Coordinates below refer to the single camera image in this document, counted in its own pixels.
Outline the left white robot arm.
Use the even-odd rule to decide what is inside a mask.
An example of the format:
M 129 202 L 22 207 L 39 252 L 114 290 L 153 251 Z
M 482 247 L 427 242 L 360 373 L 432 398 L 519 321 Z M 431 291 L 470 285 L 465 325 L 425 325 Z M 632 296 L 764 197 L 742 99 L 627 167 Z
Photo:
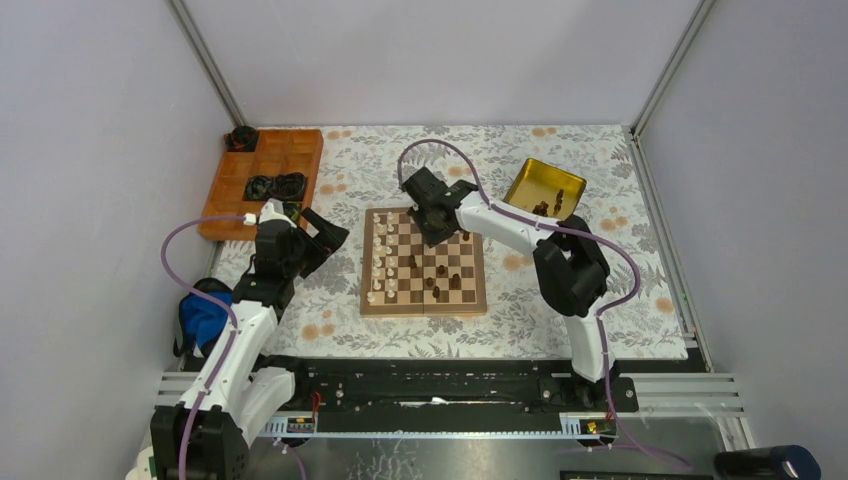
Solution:
M 285 215 L 278 200 L 259 214 L 233 216 L 257 228 L 255 257 L 226 304 L 211 297 L 227 320 L 193 383 L 172 406 L 155 408 L 152 453 L 158 479 L 240 479 L 249 450 L 280 408 L 309 401 L 307 380 L 281 367 L 253 369 L 282 319 L 296 278 L 307 278 L 345 243 L 349 232 L 310 208 L 300 212 L 309 234 Z

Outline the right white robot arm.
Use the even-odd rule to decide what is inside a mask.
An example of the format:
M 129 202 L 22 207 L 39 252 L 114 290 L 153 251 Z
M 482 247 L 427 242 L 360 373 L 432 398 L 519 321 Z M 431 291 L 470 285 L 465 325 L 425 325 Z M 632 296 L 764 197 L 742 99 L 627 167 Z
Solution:
M 466 180 L 452 185 L 422 167 L 400 183 L 413 202 L 408 213 L 429 246 L 457 232 L 477 233 L 533 258 L 540 295 L 565 317 L 573 371 L 575 402 L 597 412 L 613 398 L 610 374 L 615 363 L 608 336 L 599 325 L 599 301 L 607 293 L 609 264 L 598 238 L 586 224 L 528 216 Z

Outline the gold metal tin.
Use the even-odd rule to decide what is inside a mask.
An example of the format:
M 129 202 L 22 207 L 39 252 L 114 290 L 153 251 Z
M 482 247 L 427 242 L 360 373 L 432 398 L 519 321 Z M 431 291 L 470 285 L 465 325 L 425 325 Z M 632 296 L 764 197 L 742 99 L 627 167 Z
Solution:
M 545 201 L 548 204 L 547 217 L 565 220 L 576 210 L 586 185 L 587 181 L 582 177 L 528 158 L 503 201 L 530 213 L 537 204 Z M 555 197 L 560 189 L 564 190 L 563 205 L 555 213 Z

